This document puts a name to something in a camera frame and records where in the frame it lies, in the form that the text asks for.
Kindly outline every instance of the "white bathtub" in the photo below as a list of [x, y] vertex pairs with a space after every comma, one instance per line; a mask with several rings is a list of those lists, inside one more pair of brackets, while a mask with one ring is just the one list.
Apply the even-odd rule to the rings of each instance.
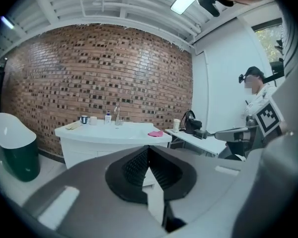
[[33, 180], [40, 173], [36, 134], [6, 113], [0, 113], [0, 161], [21, 181]]
[[152, 123], [125, 122], [116, 126], [114, 122], [105, 125], [103, 120], [98, 120], [97, 125], [83, 124], [74, 130], [67, 130], [66, 126], [57, 128], [55, 135], [61, 138], [65, 164], [70, 168], [82, 161], [124, 149], [143, 145], [167, 147], [172, 141], [166, 133], [162, 137], [148, 136], [152, 131], [159, 131]]

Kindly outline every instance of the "brick wall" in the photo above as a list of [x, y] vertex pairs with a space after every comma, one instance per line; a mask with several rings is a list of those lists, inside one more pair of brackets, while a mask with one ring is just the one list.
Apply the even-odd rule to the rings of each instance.
[[3, 112], [17, 116], [43, 150], [62, 155], [54, 129], [81, 115], [103, 119], [121, 104], [126, 121], [172, 127], [191, 108], [192, 61], [136, 29], [68, 26], [34, 37], [6, 56]]

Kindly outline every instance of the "faucet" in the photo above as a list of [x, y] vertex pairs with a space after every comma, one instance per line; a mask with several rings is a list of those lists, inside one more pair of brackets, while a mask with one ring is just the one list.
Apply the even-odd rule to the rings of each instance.
[[117, 111], [118, 109], [118, 114], [117, 114], [117, 117], [116, 117], [116, 122], [115, 122], [115, 125], [116, 126], [119, 126], [119, 125], [123, 125], [123, 122], [124, 122], [124, 119], [123, 120], [120, 120], [119, 119], [119, 113], [120, 113], [120, 104], [117, 104], [115, 109], [114, 109], [114, 113]]

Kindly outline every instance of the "soap bottle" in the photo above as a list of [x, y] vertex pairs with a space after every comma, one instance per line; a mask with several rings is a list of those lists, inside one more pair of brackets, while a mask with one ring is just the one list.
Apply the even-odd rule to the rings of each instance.
[[107, 115], [105, 115], [105, 124], [110, 124], [111, 123], [111, 115], [109, 111], [107, 111]]

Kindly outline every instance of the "white table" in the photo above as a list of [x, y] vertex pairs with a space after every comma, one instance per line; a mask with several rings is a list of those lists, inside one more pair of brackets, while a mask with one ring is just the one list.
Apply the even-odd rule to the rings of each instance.
[[214, 137], [208, 137], [206, 139], [199, 139], [193, 135], [187, 134], [183, 131], [179, 131], [178, 133], [174, 133], [172, 129], [166, 129], [165, 130], [170, 135], [176, 136], [177, 138], [194, 145], [195, 147], [198, 147], [202, 150], [205, 150], [209, 153], [212, 153], [214, 155], [218, 155], [221, 151], [225, 149], [225, 143], [224, 141], [217, 140]]

